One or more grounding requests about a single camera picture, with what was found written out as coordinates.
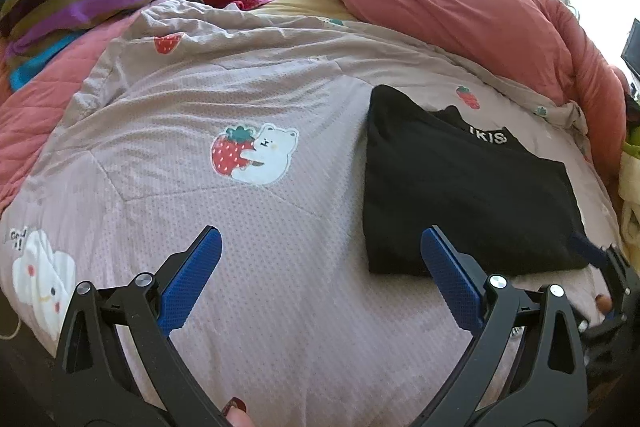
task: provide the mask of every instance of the black shirt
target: black shirt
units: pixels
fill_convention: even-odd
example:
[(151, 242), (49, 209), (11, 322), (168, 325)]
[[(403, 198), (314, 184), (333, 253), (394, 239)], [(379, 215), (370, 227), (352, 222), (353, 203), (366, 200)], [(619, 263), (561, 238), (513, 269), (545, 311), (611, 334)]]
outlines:
[(367, 117), (362, 222), (373, 273), (428, 275), (422, 232), (438, 225), (485, 272), (577, 269), (584, 233), (564, 164), (528, 152), (506, 128), (469, 125), (454, 106), (427, 112), (375, 87)]

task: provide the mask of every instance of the white cable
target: white cable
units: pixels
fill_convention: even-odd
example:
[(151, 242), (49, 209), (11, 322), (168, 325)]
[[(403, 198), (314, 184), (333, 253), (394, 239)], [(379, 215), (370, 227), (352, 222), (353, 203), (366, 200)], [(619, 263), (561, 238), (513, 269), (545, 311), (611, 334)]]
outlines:
[(18, 317), (18, 325), (15, 328), (15, 331), (12, 334), (10, 334), (8, 337), (5, 335), (0, 335), (0, 341), (12, 341), (15, 337), (18, 336), (21, 325), (22, 325), (22, 321), (20, 320), (20, 317)]

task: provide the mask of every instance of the pink comforter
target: pink comforter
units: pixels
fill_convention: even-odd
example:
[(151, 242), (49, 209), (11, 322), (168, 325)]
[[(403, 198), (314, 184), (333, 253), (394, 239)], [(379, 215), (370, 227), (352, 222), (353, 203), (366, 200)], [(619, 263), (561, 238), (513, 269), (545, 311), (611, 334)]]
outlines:
[(120, 36), (137, 15), (135, 12), (105, 22), (85, 33), (10, 96), (0, 60), (0, 214), (15, 198), (69, 100), (107, 44)]
[(618, 177), (625, 139), (621, 81), (558, 0), (341, 0), (357, 18), (469, 58), (493, 74), (577, 102), (587, 120), (594, 166)]

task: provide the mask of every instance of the white bear print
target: white bear print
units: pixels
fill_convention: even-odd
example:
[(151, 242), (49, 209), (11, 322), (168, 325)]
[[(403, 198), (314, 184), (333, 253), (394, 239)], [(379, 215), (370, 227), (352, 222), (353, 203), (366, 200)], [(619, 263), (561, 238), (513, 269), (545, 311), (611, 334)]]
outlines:
[(39, 327), (56, 340), (76, 286), (73, 258), (53, 251), (44, 230), (33, 230), (14, 261), (13, 276), (18, 300), (33, 307)]
[(266, 185), (282, 178), (289, 169), (291, 154), (298, 145), (296, 129), (279, 129), (266, 123), (255, 137), (253, 149), (244, 149), (240, 157), (249, 160), (244, 168), (235, 168), (231, 177), (254, 185)]

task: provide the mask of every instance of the silver screw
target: silver screw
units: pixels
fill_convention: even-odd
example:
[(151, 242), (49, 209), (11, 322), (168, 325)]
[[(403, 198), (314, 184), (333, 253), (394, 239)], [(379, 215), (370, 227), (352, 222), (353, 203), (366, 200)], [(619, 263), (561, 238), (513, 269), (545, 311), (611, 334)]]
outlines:
[(153, 276), (150, 273), (141, 273), (136, 277), (136, 286), (144, 288), (145, 286), (149, 286), (152, 280)]
[(78, 286), (76, 286), (76, 292), (78, 292), (78, 295), (84, 295), (90, 289), (91, 289), (91, 283), (89, 281), (82, 281), (81, 283), (79, 283)]
[(549, 291), (556, 297), (562, 297), (564, 295), (564, 290), (559, 284), (552, 284), (551, 288), (549, 288)]
[(507, 286), (507, 279), (505, 279), (502, 275), (492, 275), (489, 279), (491, 286), (494, 288), (504, 288)]

